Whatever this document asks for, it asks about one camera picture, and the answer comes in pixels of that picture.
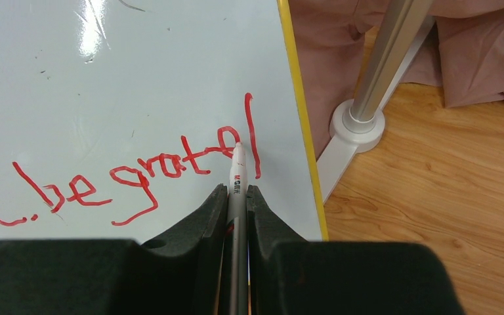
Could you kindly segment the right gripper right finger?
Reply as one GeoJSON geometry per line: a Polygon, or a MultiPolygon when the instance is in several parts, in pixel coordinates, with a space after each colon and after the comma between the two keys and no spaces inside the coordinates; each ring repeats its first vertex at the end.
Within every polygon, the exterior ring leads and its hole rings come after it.
{"type": "Polygon", "coordinates": [[[463,314],[446,268],[420,243],[308,241],[247,192],[253,314],[463,314]]]}

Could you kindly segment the yellow framed whiteboard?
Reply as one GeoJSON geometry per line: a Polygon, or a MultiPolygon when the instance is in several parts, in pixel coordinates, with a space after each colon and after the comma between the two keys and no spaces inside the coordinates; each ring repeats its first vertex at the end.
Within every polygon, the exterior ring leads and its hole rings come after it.
{"type": "Polygon", "coordinates": [[[0,239],[144,242],[227,184],[327,238],[287,1],[0,1],[0,239]]]}

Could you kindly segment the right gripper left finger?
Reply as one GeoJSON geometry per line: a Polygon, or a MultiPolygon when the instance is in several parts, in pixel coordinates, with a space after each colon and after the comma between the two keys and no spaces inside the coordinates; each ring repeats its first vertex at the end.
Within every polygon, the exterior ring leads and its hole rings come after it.
{"type": "Polygon", "coordinates": [[[227,195],[144,243],[0,240],[0,314],[213,314],[227,195]]]}

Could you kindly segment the white red marker pen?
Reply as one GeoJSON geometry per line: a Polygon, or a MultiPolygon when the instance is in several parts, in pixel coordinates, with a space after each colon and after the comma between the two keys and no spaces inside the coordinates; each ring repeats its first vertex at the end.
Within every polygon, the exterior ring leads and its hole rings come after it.
{"type": "Polygon", "coordinates": [[[228,225],[231,227],[231,314],[248,313],[248,258],[247,258],[247,169],[245,148],[241,142],[233,150],[228,192],[228,225]]]}

